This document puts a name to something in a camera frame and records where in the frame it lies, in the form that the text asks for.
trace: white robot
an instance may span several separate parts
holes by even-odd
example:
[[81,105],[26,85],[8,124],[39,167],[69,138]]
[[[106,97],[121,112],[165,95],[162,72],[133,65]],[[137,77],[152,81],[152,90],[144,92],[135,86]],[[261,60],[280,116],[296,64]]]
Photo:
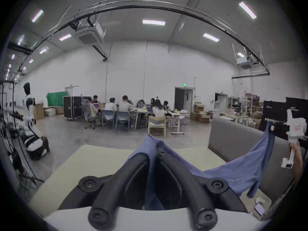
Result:
[[24,134],[21,135],[21,138],[30,158],[38,160],[47,152],[50,152],[48,140],[46,137],[43,137],[40,131],[35,127],[36,120],[33,116],[33,105],[35,105],[35,103],[30,94],[30,84],[26,83],[23,88],[26,93],[26,97],[22,101],[25,111],[24,121],[26,125],[23,129]]

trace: table leg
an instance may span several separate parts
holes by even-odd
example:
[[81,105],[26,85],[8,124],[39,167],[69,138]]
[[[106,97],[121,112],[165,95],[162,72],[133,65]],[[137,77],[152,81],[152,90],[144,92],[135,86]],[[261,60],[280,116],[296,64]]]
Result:
[[136,113],[136,119],[135,119],[135,130],[136,130],[136,126],[137,126],[138,116],[139,116],[139,113]]
[[172,132],[171,134],[184,134],[183,132],[180,132],[180,123],[181,123],[181,119],[178,117],[177,130],[176,132]]

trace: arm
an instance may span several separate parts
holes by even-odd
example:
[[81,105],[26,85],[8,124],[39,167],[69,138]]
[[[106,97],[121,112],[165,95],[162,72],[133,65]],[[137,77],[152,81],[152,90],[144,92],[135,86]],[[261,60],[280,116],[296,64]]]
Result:
[[290,150],[294,149],[294,173],[295,173],[295,184],[299,182],[303,174],[303,159],[302,152],[299,146],[299,142],[297,144],[290,144]]

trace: concrete floor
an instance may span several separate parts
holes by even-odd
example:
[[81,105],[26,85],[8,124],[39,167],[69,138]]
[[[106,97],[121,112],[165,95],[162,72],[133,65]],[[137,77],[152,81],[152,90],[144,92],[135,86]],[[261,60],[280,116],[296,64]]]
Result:
[[[115,149],[137,149],[147,134],[146,128],[131,129],[128,132],[124,127],[120,127],[115,131],[110,125],[96,127],[95,130],[85,129],[84,119],[67,121],[62,115],[45,117],[38,120],[36,125],[48,138],[51,152],[38,161],[30,160],[26,153],[25,156],[36,176],[43,180],[46,180],[84,144]],[[165,139],[162,135],[155,135],[155,137],[162,139],[173,149],[208,147],[211,125],[190,121],[190,124],[183,126],[182,129],[185,132],[184,135],[172,135],[171,131],[167,131]]]

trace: white wall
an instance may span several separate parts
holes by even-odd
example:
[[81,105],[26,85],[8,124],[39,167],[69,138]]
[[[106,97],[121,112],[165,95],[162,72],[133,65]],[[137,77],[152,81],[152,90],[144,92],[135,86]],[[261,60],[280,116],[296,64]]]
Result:
[[102,102],[115,97],[120,102],[123,95],[136,103],[143,98],[150,102],[157,96],[174,107],[175,87],[186,83],[194,87],[206,105],[213,110],[215,92],[241,97],[244,91],[253,92],[262,100],[285,102],[285,97],[304,98],[308,73],[303,60],[269,65],[271,75],[231,80],[237,67],[203,52],[186,47],[158,42],[118,41],[113,42],[110,57],[103,62],[91,47],[68,52],[33,70],[16,87],[17,105],[22,104],[25,94],[23,85],[29,82],[31,94],[36,101],[47,106],[48,92],[64,91],[65,86],[79,85],[74,95],[98,95]]
[[269,76],[251,78],[253,94],[261,100],[285,102],[286,97],[305,98],[308,66],[303,59],[269,64]]

